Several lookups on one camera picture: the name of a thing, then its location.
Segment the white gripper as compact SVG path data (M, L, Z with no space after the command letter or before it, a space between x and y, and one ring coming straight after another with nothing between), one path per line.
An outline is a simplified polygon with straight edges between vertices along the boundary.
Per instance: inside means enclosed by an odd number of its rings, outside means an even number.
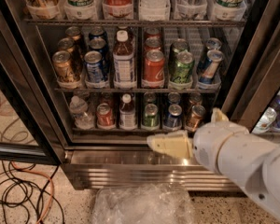
M211 121L198 128L192 139L187 131L159 133L147 138L148 146L155 152L174 158L191 159L207 170L219 174L217 157L223 145L236 134L248 134L244 126L228 121L229 118L217 107L212 110Z

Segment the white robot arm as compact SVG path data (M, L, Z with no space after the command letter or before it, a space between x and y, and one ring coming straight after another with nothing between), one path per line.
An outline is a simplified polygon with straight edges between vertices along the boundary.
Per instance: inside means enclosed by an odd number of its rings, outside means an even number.
M191 138L184 131L160 133L149 136L147 144L174 158L195 158L280 221L280 145L229 121L220 109Z

